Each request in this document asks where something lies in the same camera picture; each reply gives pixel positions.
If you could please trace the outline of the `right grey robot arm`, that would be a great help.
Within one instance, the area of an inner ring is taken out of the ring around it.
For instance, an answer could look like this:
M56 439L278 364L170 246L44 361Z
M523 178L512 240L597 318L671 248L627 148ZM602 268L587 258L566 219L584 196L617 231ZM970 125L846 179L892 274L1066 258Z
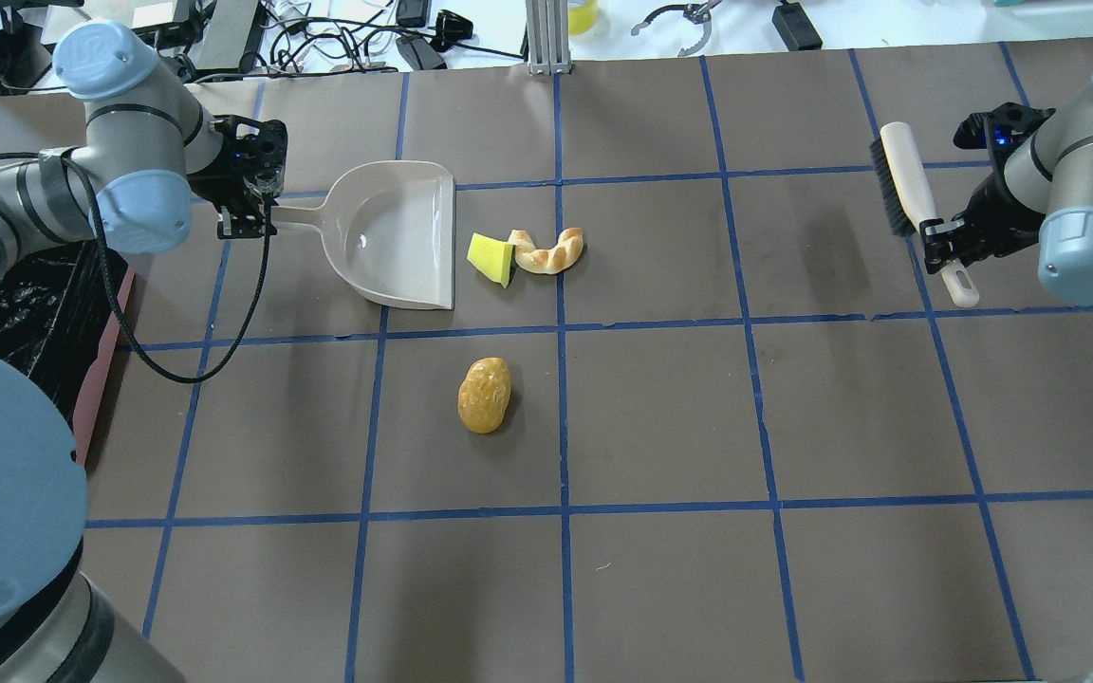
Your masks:
M953 142L988 152L991 173L962 212L922 228L928 271L1034 246L1041 285L1068 304L1093 306L1093 74L1062 107L1006 102L974 111Z

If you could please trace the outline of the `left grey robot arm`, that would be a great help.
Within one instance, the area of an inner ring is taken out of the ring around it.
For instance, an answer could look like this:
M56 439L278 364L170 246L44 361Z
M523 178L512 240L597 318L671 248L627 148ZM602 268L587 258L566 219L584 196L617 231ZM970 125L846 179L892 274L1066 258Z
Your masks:
M0 165L0 282L34 252L103 239L121 254L187 242L192 202L218 208L225 239L260 237L285 187L289 130L208 111L133 30L91 19L52 55L85 108L83 146Z

